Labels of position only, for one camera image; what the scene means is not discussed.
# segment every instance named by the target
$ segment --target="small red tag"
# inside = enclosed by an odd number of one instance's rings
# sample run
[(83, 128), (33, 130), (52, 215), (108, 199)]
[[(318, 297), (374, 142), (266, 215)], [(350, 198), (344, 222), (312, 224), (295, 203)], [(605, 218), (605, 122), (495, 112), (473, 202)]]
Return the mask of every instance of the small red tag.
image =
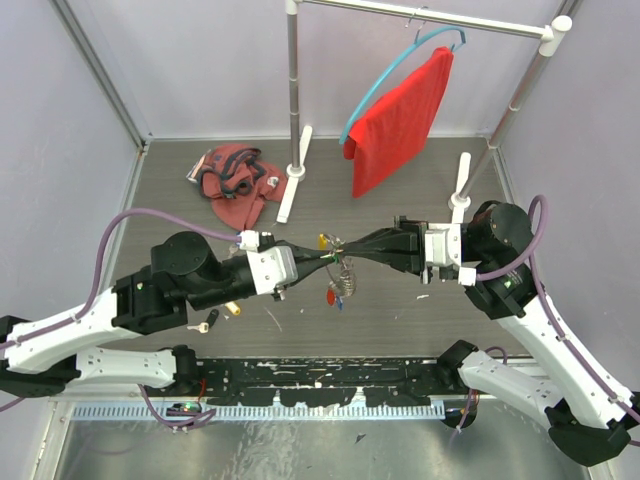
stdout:
[(331, 289), (327, 290), (327, 303), (332, 307), (336, 304), (336, 294)]

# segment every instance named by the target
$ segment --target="clothes hanger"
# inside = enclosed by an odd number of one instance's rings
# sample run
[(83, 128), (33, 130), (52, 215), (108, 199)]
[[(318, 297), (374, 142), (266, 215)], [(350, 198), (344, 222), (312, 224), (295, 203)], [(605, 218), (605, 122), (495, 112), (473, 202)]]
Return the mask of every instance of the clothes hanger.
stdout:
[[(407, 22), (407, 24), (405, 26), (409, 26), (409, 23), (411, 22), (412, 18), (413, 17), (411, 17), (409, 19), (409, 21)], [(345, 125), (344, 130), (342, 130), (342, 135), (340, 136), (340, 145), (343, 145), (344, 142), (347, 141), (347, 137), (349, 136), (349, 132), (351, 131), (351, 127), (353, 127), (353, 124), (360, 117), (360, 114), (362, 113), (364, 108), (367, 106), (367, 103), (369, 103), (369, 100), (371, 100), (371, 97), (373, 97), (373, 95), (376, 93), (378, 88), (380, 88), (380, 85), (382, 85), (382, 83), (387, 79), (387, 77), (391, 74), (391, 72), (393, 72), (402, 62), (404, 62), (404, 60), (409, 55), (411, 55), (414, 51), (416, 51), (418, 49), (418, 47), (420, 47), (427, 40), (430, 40), (433, 37), (435, 37), (437, 35), (440, 35), (443, 32), (448, 32), (448, 31), (451, 31), (451, 30), (455, 30), (455, 31), (460, 32), (460, 43), (458, 45), (452, 45), (451, 46), (451, 51), (452, 52), (455, 52), (460, 47), (462, 47), (465, 43), (467, 43), (467, 37), (466, 37), (466, 35), (464, 33), (464, 30), (462, 30), (459, 27), (442, 27), (442, 28), (438, 28), (438, 29), (433, 30), (433, 31), (427, 33), (426, 35), (418, 38), (418, 35), (420, 34), (420, 30), (424, 26), (424, 23), (420, 26), (420, 28), (416, 32), (416, 38), (415, 38), (413, 44), (409, 48), (407, 48), (404, 52), (402, 52), (402, 54), (398, 58), (396, 58), (391, 65), (389, 65), (387, 67), (387, 69), (382, 73), (382, 75), (380, 75), (378, 80), (376, 80), (376, 82), (373, 84), (373, 86), (365, 94), (364, 98), (360, 101), (360, 103), (358, 104), (358, 106), (356, 107), (354, 112), (351, 114), (351, 117), (349, 117), (349, 120), (347, 121), (347, 124)]]

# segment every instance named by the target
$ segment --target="crumpled red fabric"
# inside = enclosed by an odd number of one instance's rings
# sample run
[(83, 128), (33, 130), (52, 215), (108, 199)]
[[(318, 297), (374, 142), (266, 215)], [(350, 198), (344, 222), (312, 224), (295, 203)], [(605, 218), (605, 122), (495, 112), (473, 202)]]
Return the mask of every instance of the crumpled red fabric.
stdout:
[(281, 202), (287, 177), (258, 160), (260, 150), (245, 144), (221, 145), (205, 154), (198, 172), (200, 191), (214, 213), (238, 231), (251, 229), (266, 202)]
[(452, 64), (451, 50), (437, 48), (424, 65), (353, 124), (342, 153), (353, 160), (354, 198), (379, 185), (424, 149)]

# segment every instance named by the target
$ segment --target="gray wall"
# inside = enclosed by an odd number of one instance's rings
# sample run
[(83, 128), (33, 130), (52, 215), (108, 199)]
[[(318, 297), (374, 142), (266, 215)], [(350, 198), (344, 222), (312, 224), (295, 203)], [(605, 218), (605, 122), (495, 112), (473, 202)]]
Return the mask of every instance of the gray wall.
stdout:
[[(135, 146), (49, 2), (0, 2), (0, 32), (0, 315), (38, 319), (87, 294)], [(3, 479), (27, 478), (46, 422), (46, 401), (0, 414)]]
[[(402, 0), (432, 10), (544, 25), (559, 0)], [(138, 124), (160, 137), (288, 134), (284, 0), (72, 0)], [(302, 121), (335, 135), (375, 79), (413, 41), (419, 22), (300, 6)], [(428, 24), (423, 32), (439, 25)], [(537, 42), (467, 30), (435, 135), (492, 131)], [(446, 33), (416, 52), (389, 89)]]
[[(550, 202), (540, 262), (567, 322), (640, 390), (638, 2), (584, 2), (504, 145), (516, 194)], [(640, 449), (614, 463), (637, 478)]]

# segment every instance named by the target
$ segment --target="white stand base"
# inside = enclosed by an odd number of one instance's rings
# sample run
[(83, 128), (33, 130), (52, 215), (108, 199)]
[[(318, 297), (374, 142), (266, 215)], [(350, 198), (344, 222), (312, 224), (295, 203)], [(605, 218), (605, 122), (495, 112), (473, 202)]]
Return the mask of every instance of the white stand base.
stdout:
[(300, 135), (300, 168), (294, 168), (293, 165), (287, 167), (289, 180), (284, 191), (284, 197), (282, 197), (282, 203), (280, 203), (280, 210), (278, 210), (278, 217), (276, 218), (278, 223), (287, 223), (289, 221), (289, 214), (293, 206), (293, 199), (296, 196), (298, 183), (304, 180), (305, 177), (304, 159), (307, 156), (307, 150), (309, 150), (312, 133), (313, 128), (310, 125), (305, 125), (302, 129), (302, 134)]
[(469, 178), (469, 167), (471, 166), (471, 154), (463, 152), (460, 155), (460, 164), (458, 165), (458, 179), (456, 180), (456, 191), (449, 199), (449, 208), (451, 209), (451, 223), (462, 223), (464, 221), (464, 212), (471, 206), (471, 197), (462, 198), (459, 195), (460, 190), (467, 183)]

